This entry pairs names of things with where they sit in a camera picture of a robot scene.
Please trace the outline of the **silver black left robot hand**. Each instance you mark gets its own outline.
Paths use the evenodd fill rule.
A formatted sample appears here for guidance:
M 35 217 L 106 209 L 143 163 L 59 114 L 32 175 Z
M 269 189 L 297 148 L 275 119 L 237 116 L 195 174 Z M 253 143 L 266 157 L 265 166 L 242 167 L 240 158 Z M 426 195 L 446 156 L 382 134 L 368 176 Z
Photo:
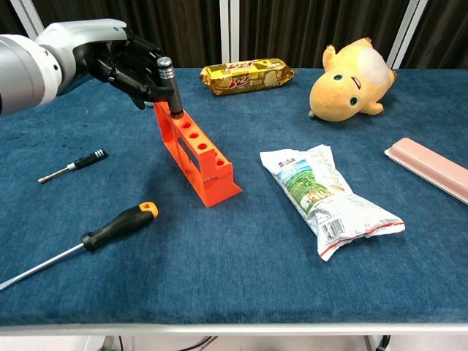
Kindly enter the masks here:
M 168 101 L 174 89 L 162 82 L 157 59 L 162 49 L 112 18 L 57 22 L 35 42 L 61 68 L 57 94 L 65 95 L 95 78 L 129 95 L 143 109 L 146 102 Z

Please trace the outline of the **small black silver-capped screwdriver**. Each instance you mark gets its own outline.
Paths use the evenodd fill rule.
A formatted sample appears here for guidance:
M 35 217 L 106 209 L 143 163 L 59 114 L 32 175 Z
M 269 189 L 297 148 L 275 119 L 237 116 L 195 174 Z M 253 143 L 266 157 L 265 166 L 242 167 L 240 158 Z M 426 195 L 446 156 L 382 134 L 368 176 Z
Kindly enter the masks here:
M 79 170 L 89 165 L 94 164 L 102 159 L 105 159 L 108 156 L 107 152 L 104 149 L 98 149 L 88 155 L 82 156 L 79 159 L 76 159 L 74 162 L 68 164 L 65 168 L 58 170 L 50 175 L 42 177 L 38 180 L 40 184 L 46 183 L 53 178 L 60 176 L 61 174 L 67 173 L 73 170 Z
M 170 114 L 173 118 L 182 118 L 184 115 L 184 109 L 181 103 L 172 59 L 168 56 L 162 56 L 156 60 L 156 63 L 158 66 L 159 76 L 163 83 L 163 86 L 173 89 L 173 95 L 168 100 Z

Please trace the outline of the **orange perforated block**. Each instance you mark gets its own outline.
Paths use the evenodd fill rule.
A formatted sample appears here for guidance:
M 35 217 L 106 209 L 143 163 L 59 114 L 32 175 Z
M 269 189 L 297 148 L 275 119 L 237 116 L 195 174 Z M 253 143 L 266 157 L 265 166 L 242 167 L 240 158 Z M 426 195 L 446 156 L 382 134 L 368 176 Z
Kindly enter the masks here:
M 207 208 L 242 192 L 233 164 L 188 113 L 173 118 L 166 102 L 154 103 L 154 111 L 166 149 Z

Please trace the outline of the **black pleated curtain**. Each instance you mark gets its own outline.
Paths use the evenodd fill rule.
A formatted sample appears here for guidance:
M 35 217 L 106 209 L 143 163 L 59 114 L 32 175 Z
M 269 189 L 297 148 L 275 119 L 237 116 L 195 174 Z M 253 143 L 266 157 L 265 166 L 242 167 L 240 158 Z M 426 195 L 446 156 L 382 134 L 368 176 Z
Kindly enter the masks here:
M 468 69 L 468 0 L 428 0 L 400 67 Z
M 219 0 L 32 0 L 44 26 L 113 18 L 156 44 L 176 67 L 222 62 Z
M 28 36 L 10 0 L 0 0 L 0 34 Z
M 364 37 L 387 58 L 409 2 L 240 0 L 240 58 L 320 68 L 328 45 L 340 50 Z

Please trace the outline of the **yellow biscuit pack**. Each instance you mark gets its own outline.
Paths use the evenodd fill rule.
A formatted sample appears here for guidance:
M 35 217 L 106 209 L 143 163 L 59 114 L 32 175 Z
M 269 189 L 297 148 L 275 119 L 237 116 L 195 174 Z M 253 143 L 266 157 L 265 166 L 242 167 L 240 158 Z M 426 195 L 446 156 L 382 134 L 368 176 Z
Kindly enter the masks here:
M 276 88 L 294 76 L 295 71 L 279 58 L 211 65 L 200 72 L 200 80 L 217 96 Z

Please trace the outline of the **yellow plush toy animal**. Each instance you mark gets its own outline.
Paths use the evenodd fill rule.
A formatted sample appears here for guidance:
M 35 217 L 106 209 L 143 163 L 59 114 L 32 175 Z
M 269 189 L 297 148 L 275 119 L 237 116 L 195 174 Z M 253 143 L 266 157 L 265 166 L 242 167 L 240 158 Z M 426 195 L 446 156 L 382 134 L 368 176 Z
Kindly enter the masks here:
M 397 73 L 364 37 L 340 51 L 328 45 L 322 55 L 325 73 L 309 95 L 311 118 L 345 121 L 358 113 L 377 115 L 384 110 L 380 100 L 393 85 Z

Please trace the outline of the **white green snack bag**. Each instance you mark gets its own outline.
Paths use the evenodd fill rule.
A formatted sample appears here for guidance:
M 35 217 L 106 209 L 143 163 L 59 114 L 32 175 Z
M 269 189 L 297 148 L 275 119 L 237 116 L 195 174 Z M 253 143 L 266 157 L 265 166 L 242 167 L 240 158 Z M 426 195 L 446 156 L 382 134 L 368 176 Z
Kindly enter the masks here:
M 355 239 L 405 230 L 397 215 L 352 191 L 330 146 L 263 151 L 260 161 L 316 235 L 317 253 L 326 262 Z

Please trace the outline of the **blue table cloth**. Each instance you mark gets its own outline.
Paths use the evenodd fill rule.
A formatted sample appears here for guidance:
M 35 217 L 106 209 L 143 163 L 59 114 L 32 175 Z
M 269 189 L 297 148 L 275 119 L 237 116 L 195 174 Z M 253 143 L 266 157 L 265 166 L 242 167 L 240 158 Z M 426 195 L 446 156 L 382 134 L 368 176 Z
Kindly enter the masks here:
M 285 86 L 213 95 L 176 77 L 187 112 L 242 192 L 213 208 L 167 152 L 154 112 L 97 80 L 0 117 L 0 282 L 76 245 L 126 208 L 159 217 L 0 292 L 0 325 L 468 322 L 468 205 L 386 157 L 408 137 L 468 167 L 468 69 L 401 70 L 378 116 L 311 120 L 318 69 Z M 329 261 L 260 153 L 330 146 L 352 190 L 404 220 Z M 108 156 L 40 184 L 82 156 Z

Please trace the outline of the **pink oblong plastic case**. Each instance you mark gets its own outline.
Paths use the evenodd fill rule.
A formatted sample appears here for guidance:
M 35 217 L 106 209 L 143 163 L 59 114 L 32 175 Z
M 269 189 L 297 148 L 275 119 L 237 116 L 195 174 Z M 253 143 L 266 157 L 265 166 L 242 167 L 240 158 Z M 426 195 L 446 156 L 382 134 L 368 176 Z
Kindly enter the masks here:
M 468 169 L 408 137 L 395 142 L 384 154 L 468 205 Z

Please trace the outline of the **white frame post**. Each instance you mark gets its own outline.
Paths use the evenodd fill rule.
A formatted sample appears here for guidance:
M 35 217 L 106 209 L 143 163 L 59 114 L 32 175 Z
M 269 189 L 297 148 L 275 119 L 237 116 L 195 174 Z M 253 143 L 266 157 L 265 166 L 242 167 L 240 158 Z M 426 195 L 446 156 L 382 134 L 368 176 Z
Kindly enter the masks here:
M 33 0 L 9 0 L 29 38 L 35 40 L 45 29 Z
M 428 2 L 429 0 L 409 0 L 386 61 L 389 68 L 398 69 L 401 66 Z
M 219 0 L 222 63 L 240 61 L 240 0 Z

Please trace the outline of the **large black orange-handled screwdriver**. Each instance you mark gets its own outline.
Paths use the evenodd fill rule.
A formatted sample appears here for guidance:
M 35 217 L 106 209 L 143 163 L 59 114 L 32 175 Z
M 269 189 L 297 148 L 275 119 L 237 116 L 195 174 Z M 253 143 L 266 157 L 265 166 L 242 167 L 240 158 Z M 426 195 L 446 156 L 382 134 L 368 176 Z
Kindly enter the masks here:
M 36 265 L 33 268 L 6 280 L 5 282 L 2 282 L 0 284 L 0 291 L 7 289 L 8 287 L 29 276 L 32 276 L 33 274 L 43 269 L 46 269 L 48 266 L 51 266 L 52 264 L 65 259 L 66 257 L 72 256 L 82 249 L 85 249 L 89 252 L 94 252 L 113 239 L 134 233 L 150 224 L 155 220 L 155 218 L 158 217 L 158 215 L 159 209 L 155 203 L 150 201 L 128 208 L 125 211 L 122 211 L 118 216 L 116 216 L 103 227 L 83 234 L 80 244 L 62 252 L 61 254 L 57 254 L 49 260 L 46 260 L 43 263 L 40 263 L 39 265 Z

